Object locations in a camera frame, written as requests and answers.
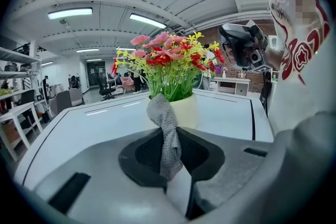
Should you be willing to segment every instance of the camera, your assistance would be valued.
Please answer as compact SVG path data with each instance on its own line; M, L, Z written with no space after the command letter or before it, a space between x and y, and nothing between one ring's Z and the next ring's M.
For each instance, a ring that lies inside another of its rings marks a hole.
M256 73L271 68L265 57L268 39L257 25L223 24L218 31L226 56L234 68Z

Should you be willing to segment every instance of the black chair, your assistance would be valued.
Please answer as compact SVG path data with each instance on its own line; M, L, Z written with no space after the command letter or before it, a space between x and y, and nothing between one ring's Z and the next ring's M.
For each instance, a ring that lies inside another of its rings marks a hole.
M102 101L114 99L115 97L111 96L111 93L115 91L115 89L109 89L107 86L107 82L105 82L105 86L103 85L101 78L99 77L99 74L95 74L96 82L99 86L99 94L101 96L104 96Z

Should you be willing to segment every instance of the white vase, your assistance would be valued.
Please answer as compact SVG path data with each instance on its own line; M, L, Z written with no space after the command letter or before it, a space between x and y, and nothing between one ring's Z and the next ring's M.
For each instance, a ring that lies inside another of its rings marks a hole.
M149 103L150 101L151 99L147 97L146 102ZM186 99L170 102L170 105L175 112L177 125L179 127L196 128L198 122L198 110L196 95L194 93Z

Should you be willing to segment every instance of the pink chair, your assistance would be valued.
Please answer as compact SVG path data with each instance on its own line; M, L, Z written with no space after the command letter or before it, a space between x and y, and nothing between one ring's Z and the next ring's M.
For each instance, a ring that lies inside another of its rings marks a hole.
M126 92L127 92L127 89L134 88L134 81L132 80L131 77L123 77L123 78L120 78L120 79L121 79L121 85L124 88L124 90L126 89Z

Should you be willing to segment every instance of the black slot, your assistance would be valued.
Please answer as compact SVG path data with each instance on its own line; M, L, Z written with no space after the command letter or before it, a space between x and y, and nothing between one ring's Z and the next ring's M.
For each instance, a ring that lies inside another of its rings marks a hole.
M249 153L249 154L253 154L253 155L256 155L256 156L259 156L259 157L263 157L263 158L265 158L266 155L267 155L266 151L257 150L255 148L250 148L250 147L244 149L244 152Z
M91 176L84 173L74 175L56 192L49 204L56 210L66 214Z

